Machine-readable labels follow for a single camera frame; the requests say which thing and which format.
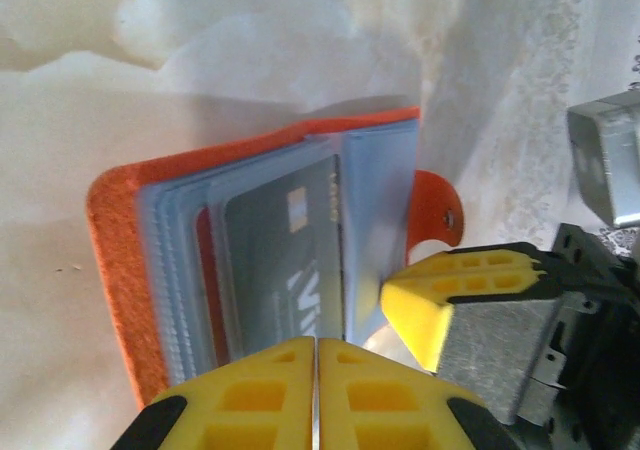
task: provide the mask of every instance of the yellow gripper pad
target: yellow gripper pad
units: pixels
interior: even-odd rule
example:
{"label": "yellow gripper pad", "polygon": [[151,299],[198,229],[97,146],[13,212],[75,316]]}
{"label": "yellow gripper pad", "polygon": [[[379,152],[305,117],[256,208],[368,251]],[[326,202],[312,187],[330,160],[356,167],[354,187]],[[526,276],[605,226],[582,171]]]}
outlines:
{"label": "yellow gripper pad", "polygon": [[[315,340],[295,338],[160,394],[112,450],[310,450]],[[324,450],[517,450],[471,392],[321,339]]]}
{"label": "yellow gripper pad", "polygon": [[[392,276],[380,304],[422,367],[478,394],[504,424],[540,425],[546,414],[529,402],[557,394],[540,375],[562,363],[553,327],[576,272],[528,243],[454,250]],[[538,365],[548,368],[534,374]]]}

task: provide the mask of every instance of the card chip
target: card chip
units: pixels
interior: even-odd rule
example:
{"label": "card chip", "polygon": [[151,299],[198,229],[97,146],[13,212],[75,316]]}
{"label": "card chip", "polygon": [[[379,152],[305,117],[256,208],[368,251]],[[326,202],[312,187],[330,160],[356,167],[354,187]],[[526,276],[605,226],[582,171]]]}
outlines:
{"label": "card chip", "polygon": [[307,189],[296,188],[287,195],[289,202],[289,231],[295,233],[307,223]]}

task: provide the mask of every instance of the white fabric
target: white fabric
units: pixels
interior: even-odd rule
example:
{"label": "white fabric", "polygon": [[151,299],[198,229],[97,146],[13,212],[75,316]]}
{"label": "white fabric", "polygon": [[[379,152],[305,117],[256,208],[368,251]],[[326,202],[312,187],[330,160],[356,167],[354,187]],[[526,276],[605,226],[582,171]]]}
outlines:
{"label": "white fabric", "polygon": [[[108,448],[136,413],[86,231],[114,165],[419,103],[466,243],[597,226],[567,105],[626,89],[638,0],[0,0],[0,446]],[[410,356],[393,332],[371,347]]]}

